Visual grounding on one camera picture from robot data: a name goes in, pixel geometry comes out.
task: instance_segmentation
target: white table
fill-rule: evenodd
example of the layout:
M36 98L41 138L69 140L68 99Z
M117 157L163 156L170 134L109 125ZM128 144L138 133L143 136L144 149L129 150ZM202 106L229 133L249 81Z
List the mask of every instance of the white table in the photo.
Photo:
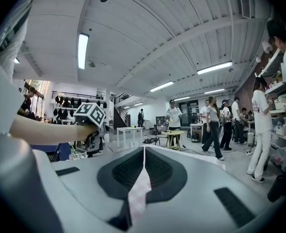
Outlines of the white table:
M135 143L135 132L137 130L140 131L141 133L141 143L143 143L143 131L142 131L143 128L141 127L137 127L137 128L132 128L132 127L124 127L124 128L117 128L117 147L119 148L119 132L123 132L123 137L124 137L124 149L126 149L126 132L127 131L133 131L133 143Z

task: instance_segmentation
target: concrete floor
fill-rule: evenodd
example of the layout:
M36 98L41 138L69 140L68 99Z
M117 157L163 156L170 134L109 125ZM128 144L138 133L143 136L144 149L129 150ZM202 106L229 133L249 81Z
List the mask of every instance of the concrete floor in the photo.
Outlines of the concrete floor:
M146 139L148 135L150 134L150 131L143 132L143 139ZM106 143L104 146L104 150L101 154L112 154L113 152L120 151L124 149L124 143L123 143L123 136L120 135L120 148L117 147L117 136L115 134L110 134L110 142ZM136 133L135 137L135 147L138 147L141 145L140 142L140 133ZM130 148L130 143L133 142L133 134L132 133L126 133L126 148ZM166 138L160 139L160 145L165 146L166 144ZM185 134L182 135L182 144L186 147L182 147L182 151L192 154L200 154L200 155L209 155L209 156L215 156L214 149L212 147L209 149L208 153L203 153L201 149L201 143L193 143L190 141L189 138L186 137ZM264 172L264 183L257 183L251 180L251 176L246 174L246 170L248 168L248 165L251 160L251 155L246 155L246 151L244 149L247 148L246 145L239 145L234 144L232 141L230 143L230 147L232 148L232 151L222 151L223 157L225 158L224 164L226 166L226 171L229 172L231 175L236 177L237 179L244 182L246 185L248 185L250 188L252 188L254 191L262 195L263 199L268 201L267 199L267 193L269 189L271 188L275 178L281 174L281 171L273 165L271 162L269 162L268 169Z

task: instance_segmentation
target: fluorescent light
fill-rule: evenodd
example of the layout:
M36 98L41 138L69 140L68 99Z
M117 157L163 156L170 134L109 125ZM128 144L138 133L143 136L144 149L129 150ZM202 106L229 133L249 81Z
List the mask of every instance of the fluorescent light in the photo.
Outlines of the fluorescent light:
M174 101L180 101L180 100L184 100L184 99L190 99L190 97L184 97L184 98L180 98L180 99L174 99Z
M205 94L210 94L210 93L219 92L219 91L224 91L224 89L219 89L219 90L214 90L214 91L207 91L207 92L205 92Z
M88 39L89 35L83 33L79 35L78 62L80 69L85 69Z
M167 83L165 83L165 84L163 84L163 85L161 85L161 86L158 86L158 87L156 87L156 88L153 88L153 89L151 89L150 91L151 92L154 92L154 91L157 91L157 90L160 90L160 89L162 89L162 88L165 88L165 87L167 87L167 86L170 86L170 85L172 85L172 84L174 84L172 81L170 81L170 82L167 82Z
M206 72L211 72L211 71L215 71L215 70L218 70L218 69L221 69L221 68L225 68L225 67L231 67L232 66L232 61L229 61L229 62L226 62L226 63L223 63L223 64L219 64L219 65L215 65L215 66L212 66L212 67L208 67L206 69L202 69L200 71L198 71L198 75L200 74L203 74L203 73L206 73Z

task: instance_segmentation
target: white pants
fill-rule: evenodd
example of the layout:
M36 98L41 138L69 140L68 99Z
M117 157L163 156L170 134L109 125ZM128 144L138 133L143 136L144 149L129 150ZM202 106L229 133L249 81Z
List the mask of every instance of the white pants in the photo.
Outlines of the white pants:
M247 171L248 173L253 173L255 179L257 180L261 180L261 178L263 177L264 165L269 155L270 145L271 131L266 131L257 134L256 149L254 151Z

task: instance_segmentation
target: forearm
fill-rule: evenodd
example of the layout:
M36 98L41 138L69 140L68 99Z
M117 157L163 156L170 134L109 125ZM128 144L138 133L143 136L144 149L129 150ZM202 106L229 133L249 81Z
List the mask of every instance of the forearm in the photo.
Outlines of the forearm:
M11 126L10 134L29 144L55 145L63 142L85 141L89 134L96 131L96 125L48 124L17 115Z

